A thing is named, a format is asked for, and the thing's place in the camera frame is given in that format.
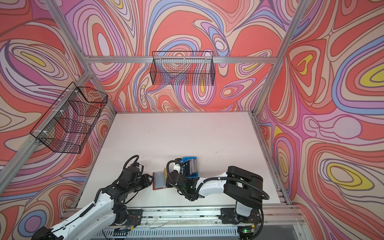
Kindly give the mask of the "gold credit card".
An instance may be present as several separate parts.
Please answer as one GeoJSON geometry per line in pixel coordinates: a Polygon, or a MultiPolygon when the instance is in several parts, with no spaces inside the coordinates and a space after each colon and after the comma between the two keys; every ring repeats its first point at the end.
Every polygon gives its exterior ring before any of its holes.
{"type": "Polygon", "coordinates": [[[167,179],[168,179],[167,168],[164,168],[164,178],[165,178],[165,182],[167,182],[167,179]]]}

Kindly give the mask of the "red leather card holder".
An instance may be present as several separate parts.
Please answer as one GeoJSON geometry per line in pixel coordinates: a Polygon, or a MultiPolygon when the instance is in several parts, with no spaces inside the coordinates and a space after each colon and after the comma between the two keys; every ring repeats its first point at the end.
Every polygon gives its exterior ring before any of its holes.
{"type": "Polygon", "coordinates": [[[153,190],[167,188],[167,181],[164,171],[153,172],[153,190]]]}

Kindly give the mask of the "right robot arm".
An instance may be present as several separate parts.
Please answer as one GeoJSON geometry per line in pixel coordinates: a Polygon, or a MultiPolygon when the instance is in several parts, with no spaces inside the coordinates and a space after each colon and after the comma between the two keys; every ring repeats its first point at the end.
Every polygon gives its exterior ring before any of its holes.
{"type": "Polygon", "coordinates": [[[186,164],[180,159],[169,161],[165,167],[166,183],[190,202],[213,194],[225,194],[235,200],[235,207],[222,208],[219,219],[223,224],[253,224],[264,222],[263,201],[270,196],[263,190],[263,178],[244,169],[229,166],[227,171],[210,178],[188,178],[182,174],[186,164]]]}

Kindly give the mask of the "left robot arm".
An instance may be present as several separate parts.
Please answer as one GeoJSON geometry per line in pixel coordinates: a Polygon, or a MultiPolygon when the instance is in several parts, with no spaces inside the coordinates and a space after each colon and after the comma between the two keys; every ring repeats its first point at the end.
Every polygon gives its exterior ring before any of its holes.
{"type": "Polygon", "coordinates": [[[129,218],[127,197],[149,187],[153,179],[144,174],[139,156],[130,157],[110,185],[100,188],[92,202],[68,219],[51,227],[41,227],[33,240],[89,240],[110,225],[123,225],[129,218]]]}

